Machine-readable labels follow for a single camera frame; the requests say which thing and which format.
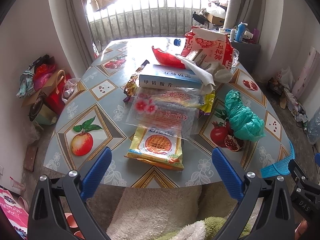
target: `snack bag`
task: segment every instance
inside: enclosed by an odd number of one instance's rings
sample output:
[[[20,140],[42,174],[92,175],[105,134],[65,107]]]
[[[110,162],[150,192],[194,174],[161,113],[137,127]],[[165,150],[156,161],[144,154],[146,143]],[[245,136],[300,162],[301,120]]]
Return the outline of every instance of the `snack bag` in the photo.
[[[138,127],[125,157],[164,169],[182,171],[181,138],[173,132]]]
[[[206,54],[204,62],[218,61],[228,70],[231,69],[234,49],[226,34],[192,26],[185,37],[186,44],[181,56],[186,57],[190,52],[202,49],[201,52]]]

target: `red snack bag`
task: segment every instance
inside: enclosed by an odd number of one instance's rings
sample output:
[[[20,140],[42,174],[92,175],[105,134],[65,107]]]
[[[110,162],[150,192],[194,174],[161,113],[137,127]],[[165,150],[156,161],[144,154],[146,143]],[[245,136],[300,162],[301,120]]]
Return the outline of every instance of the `red snack bag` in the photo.
[[[181,63],[179,59],[177,59],[174,55],[171,55],[168,52],[164,52],[161,49],[155,49],[155,47],[152,46],[153,54],[155,54],[156,60],[162,65],[162,66],[171,66],[176,68],[183,68],[185,69],[185,65]]]
[[[233,59],[233,47],[226,34],[213,32],[196,26],[186,33],[186,44],[181,53],[185,57],[194,50],[202,49],[207,57],[205,62],[218,61],[227,69],[231,69]]]

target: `clear plastic bag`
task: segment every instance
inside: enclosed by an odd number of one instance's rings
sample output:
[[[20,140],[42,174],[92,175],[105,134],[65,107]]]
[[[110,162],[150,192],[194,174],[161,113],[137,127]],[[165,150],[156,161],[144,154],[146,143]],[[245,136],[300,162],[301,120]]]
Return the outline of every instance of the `clear plastic bag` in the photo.
[[[310,144],[315,144],[320,138],[320,107],[307,124],[307,138]]]
[[[157,128],[162,133],[178,134],[188,139],[197,124],[198,107],[203,103],[203,96],[199,93],[198,89],[186,88],[138,88],[126,123]]]

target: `red bag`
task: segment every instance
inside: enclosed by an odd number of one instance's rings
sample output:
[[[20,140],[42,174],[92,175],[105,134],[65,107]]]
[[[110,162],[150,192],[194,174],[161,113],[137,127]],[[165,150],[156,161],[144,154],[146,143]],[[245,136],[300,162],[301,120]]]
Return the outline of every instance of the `red bag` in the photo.
[[[58,115],[61,114],[65,106],[65,103],[62,101],[62,94],[64,92],[64,84],[70,78],[71,78],[70,74],[66,75],[66,73],[63,70],[59,70],[56,77],[56,87],[44,100],[47,106],[49,106],[49,108]]]

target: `plastic bag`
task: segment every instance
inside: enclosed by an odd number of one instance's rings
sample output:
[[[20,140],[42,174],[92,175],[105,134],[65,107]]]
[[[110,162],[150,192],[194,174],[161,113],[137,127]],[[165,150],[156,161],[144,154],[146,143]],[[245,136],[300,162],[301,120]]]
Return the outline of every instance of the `plastic bag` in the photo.
[[[156,57],[156,60],[163,66],[171,66],[176,68],[186,68],[185,65],[177,59],[174,55],[165,52],[161,49],[155,49],[154,46],[152,46],[153,54]]]
[[[179,135],[172,136],[156,128],[138,127],[125,157],[160,168],[182,171],[182,149]]]
[[[320,107],[307,124],[307,138],[312,145],[320,138]]]
[[[286,87],[289,91],[292,90],[295,80],[293,78],[291,68],[288,66],[287,69],[281,69],[277,74],[276,79],[280,82],[281,85]]]
[[[231,90],[227,93],[225,109],[230,127],[236,138],[256,142],[266,136],[264,121],[254,114],[249,107],[242,104],[238,91]]]
[[[208,2],[208,5],[206,5],[205,10],[207,11],[207,13],[210,13],[215,17],[219,17],[222,19],[226,18],[226,10],[220,6],[217,6],[215,3],[211,1]]]
[[[162,133],[177,134],[188,139],[197,124],[203,97],[199,90],[175,88],[160,90],[138,88],[132,97],[127,124],[157,128]]]

